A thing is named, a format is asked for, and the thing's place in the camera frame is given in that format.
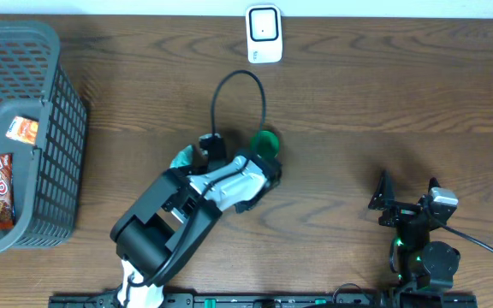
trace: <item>candy wrapper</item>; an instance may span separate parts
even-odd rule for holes
[[[14,227],[13,163],[11,154],[0,155],[0,230]]]
[[[21,116],[16,116],[10,123],[9,130],[5,134],[7,138],[35,145],[35,138],[38,135],[39,124],[34,120],[28,120]]]

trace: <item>wood grain surface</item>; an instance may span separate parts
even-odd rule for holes
[[[43,307],[55,293],[116,287],[110,229],[210,130],[218,81],[252,70],[280,135],[282,184],[250,212],[232,210],[170,283],[201,293],[332,292],[385,287],[391,228],[367,209],[382,169],[417,201],[436,176],[460,199],[449,225],[493,246],[493,21],[284,18],[279,63],[247,61],[242,18],[0,15],[38,20],[89,102],[80,213],[69,243],[0,254],[0,307]],[[260,116],[247,77],[224,88],[217,127],[230,151]],[[493,255],[437,230],[461,252],[454,290],[493,307]]]

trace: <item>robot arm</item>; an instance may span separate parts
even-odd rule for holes
[[[125,271],[118,295],[122,305],[130,298],[128,307],[159,306],[162,286],[183,268],[223,211],[232,205],[238,213],[250,210],[279,183],[281,164],[276,159],[240,151],[222,166],[225,156],[215,154],[222,153],[219,136],[203,138],[201,148],[208,154],[207,166],[163,172],[111,230]],[[171,212],[182,225],[174,231],[157,214],[160,209]],[[128,287],[130,282],[144,282],[145,286]]]
[[[455,194],[441,188],[435,178],[429,182],[428,193],[416,204],[395,201],[389,173],[383,172],[368,208],[382,210],[379,224],[397,230],[389,261],[391,270],[399,274],[400,285],[386,294],[387,306],[410,307],[430,302],[435,307],[443,306],[444,293],[454,285],[460,252],[441,241],[431,241],[430,231],[439,228],[434,219],[446,223],[457,206]]]

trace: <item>wire mesh basket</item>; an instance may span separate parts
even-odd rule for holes
[[[0,252],[59,245],[74,227],[86,107],[59,56],[47,25],[0,21],[0,154],[12,154],[15,208],[14,227],[0,231]],[[15,116],[39,122],[35,145],[5,136]]]

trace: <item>black cable wire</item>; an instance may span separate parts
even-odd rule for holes
[[[125,289],[125,300],[123,300],[123,308],[127,308],[128,303],[130,302],[130,288],[133,287],[131,283],[133,283],[134,274],[131,274],[127,277],[127,288]]]
[[[258,132],[256,133],[256,139],[254,140],[254,150],[252,152],[252,155],[254,156],[254,155],[257,155],[260,133],[261,133],[262,129],[264,128],[265,113],[266,113],[266,102],[265,102],[265,92],[264,92],[264,87],[262,86],[262,82],[260,81],[258,76],[256,76],[255,74],[253,74],[250,71],[247,71],[245,69],[236,70],[236,71],[232,72],[231,74],[227,75],[226,77],[224,77],[223,80],[220,81],[220,83],[218,84],[216,90],[214,91],[214,96],[212,97],[212,102],[211,102],[212,136],[214,137],[216,135],[215,109],[216,109],[216,101],[218,98],[218,94],[220,93],[222,86],[229,79],[231,79],[231,77],[233,77],[237,74],[247,74],[247,75],[251,76],[254,79],[254,81],[256,81],[256,84],[258,84],[258,88],[260,90],[260,96],[262,98],[262,116],[261,116]],[[251,159],[252,159],[252,157],[248,157],[245,160],[245,163],[242,165],[242,167],[239,168],[238,170],[236,170],[235,172],[232,172],[232,173],[227,174],[227,175],[223,175],[223,176],[215,179],[214,181],[211,181],[209,184],[207,184],[207,186],[205,187],[203,192],[199,195],[197,201],[199,202],[199,200],[201,200],[218,182],[226,180],[229,177],[238,175],[241,172],[243,172],[245,170],[245,168],[247,167],[248,163],[250,163]],[[182,232],[180,239],[176,243],[175,249],[170,253],[169,257],[165,260],[165,262],[159,267],[159,270],[157,271],[157,273],[155,275],[153,275],[151,278],[148,278],[147,280],[144,280],[143,282],[140,282],[140,283],[129,282],[129,285],[131,287],[149,286],[154,281],[161,279],[164,275],[167,274],[167,268],[170,266],[170,264],[172,264],[172,262],[174,262],[174,260],[176,259],[176,256],[178,256],[178,252],[181,250],[181,247],[184,245],[184,242],[186,241],[187,234],[189,234],[189,230],[191,229],[191,227],[193,225],[193,221],[195,221],[195,217],[197,216],[198,212],[199,212],[199,206],[196,206],[193,209],[192,215],[189,217],[189,219],[186,222],[186,226],[184,227],[184,231]]]
[[[431,211],[430,211],[430,206],[429,204],[424,207],[424,212],[425,214],[427,214],[427,216],[433,221],[435,222],[439,227],[445,229],[446,231],[452,233],[452,234],[456,234],[458,236],[460,236],[461,238],[465,239],[465,240],[468,240],[474,244],[477,244],[481,247],[483,247],[484,249],[488,250],[489,252],[492,252],[493,253],[493,247],[489,246],[488,244],[485,244],[484,242],[480,241],[480,240],[477,240],[475,238],[473,238],[472,236],[469,236],[467,234],[464,234],[456,229],[453,229],[447,225],[445,225],[444,223],[442,223],[441,221],[439,221],[438,219],[436,219],[432,214],[431,214]]]
[[[122,288],[123,288],[123,284],[120,284],[119,287],[117,287],[116,292],[113,295],[113,303],[112,303],[112,305],[114,307],[116,307],[116,308],[121,307],[121,303],[119,302],[118,295],[119,295],[119,292],[121,291]]]
[[[360,292],[365,295],[366,299],[368,299],[368,303],[370,303],[370,305],[372,305],[373,303],[373,299],[371,299],[370,297],[368,297],[368,295],[366,295],[365,291],[362,289],[362,287],[359,287],[358,285],[352,283],[352,282],[349,282],[349,283],[344,283],[342,284],[341,286],[339,286],[335,291],[334,291],[334,294],[332,294],[332,302],[337,304],[337,296],[338,294],[340,293],[340,290],[342,290],[344,287],[356,287],[360,290]]]

